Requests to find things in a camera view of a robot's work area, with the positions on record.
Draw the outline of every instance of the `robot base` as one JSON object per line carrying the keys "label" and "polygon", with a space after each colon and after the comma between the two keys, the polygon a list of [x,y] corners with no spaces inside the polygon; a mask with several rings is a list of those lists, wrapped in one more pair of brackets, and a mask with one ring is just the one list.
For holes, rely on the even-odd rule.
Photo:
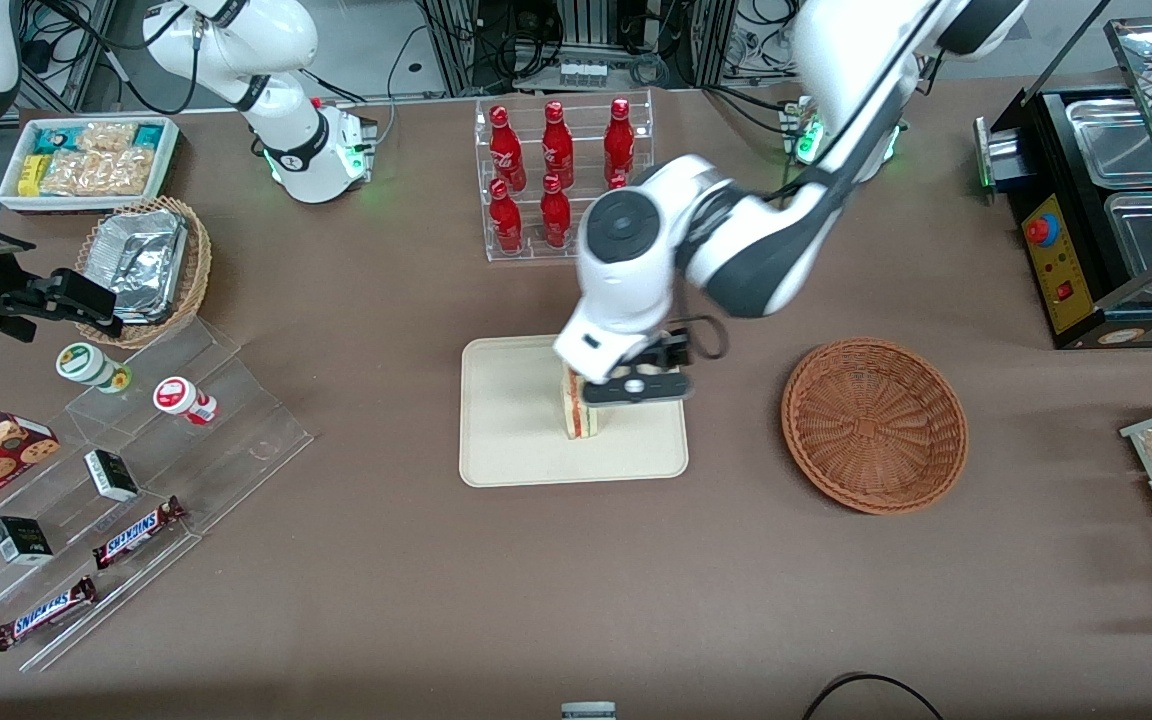
{"label": "robot base", "polygon": [[376,124],[362,123],[357,115],[338,108],[319,108],[328,120],[328,143],[310,160],[305,172],[279,172],[270,159],[274,180],[301,202],[333,200],[340,194],[371,181],[376,164]]}
{"label": "robot base", "polygon": [[599,407],[568,439],[554,336],[485,338],[461,356],[461,479],[472,487],[673,478],[687,470],[682,402]]}

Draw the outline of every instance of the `small black box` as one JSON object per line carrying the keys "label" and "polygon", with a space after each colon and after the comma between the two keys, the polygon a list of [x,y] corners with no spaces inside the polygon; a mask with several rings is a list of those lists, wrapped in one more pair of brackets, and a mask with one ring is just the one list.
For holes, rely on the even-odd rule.
{"label": "small black box", "polygon": [[52,555],[37,520],[8,515],[0,518],[0,552],[3,560],[15,564],[44,564]]}
{"label": "small black box", "polygon": [[119,502],[136,500],[141,488],[136,487],[136,480],[122,457],[109,450],[91,450],[83,460],[88,463],[88,475],[96,483],[96,492]]}

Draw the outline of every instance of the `red button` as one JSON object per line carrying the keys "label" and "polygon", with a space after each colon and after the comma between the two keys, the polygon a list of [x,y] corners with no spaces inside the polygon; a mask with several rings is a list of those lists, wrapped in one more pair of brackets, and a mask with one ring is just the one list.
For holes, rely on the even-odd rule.
{"label": "red button", "polygon": [[1033,242],[1034,245],[1047,240],[1048,233],[1051,233],[1051,225],[1047,225],[1047,220],[1041,218],[1025,225],[1025,240]]}

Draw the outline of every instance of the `beige tray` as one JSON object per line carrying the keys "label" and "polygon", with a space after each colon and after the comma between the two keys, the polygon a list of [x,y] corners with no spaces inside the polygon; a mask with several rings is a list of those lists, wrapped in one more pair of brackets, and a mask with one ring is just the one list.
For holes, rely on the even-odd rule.
{"label": "beige tray", "polygon": [[554,336],[484,338],[461,355],[461,479],[472,487],[673,478],[687,470],[682,402],[599,410],[568,439]]}

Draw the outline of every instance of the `snickers bar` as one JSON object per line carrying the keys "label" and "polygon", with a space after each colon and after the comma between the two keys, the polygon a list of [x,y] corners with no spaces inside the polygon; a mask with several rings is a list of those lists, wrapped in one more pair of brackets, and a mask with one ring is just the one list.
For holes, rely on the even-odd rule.
{"label": "snickers bar", "polygon": [[182,516],[184,516],[184,507],[180,507],[180,501],[174,495],[169,497],[168,501],[157,506],[154,511],[151,511],[145,518],[137,520],[131,528],[118,533],[101,547],[92,550],[92,555],[96,556],[96,569],[109,568],[115,560],[132,552],[142,543],[161,532],[172,521],[182,518]]}
{"label": "snickers bar", "polygon": [[88,577],[78,579],[77,585],[29,611],[29,614],[20,616],[15,623],[0,626],[0,652],[23,641],[26,635],[35,632],[41,626],[55,623],[67,612],[88,602],[94,605],[96,600],[96,584],[92,579]]}

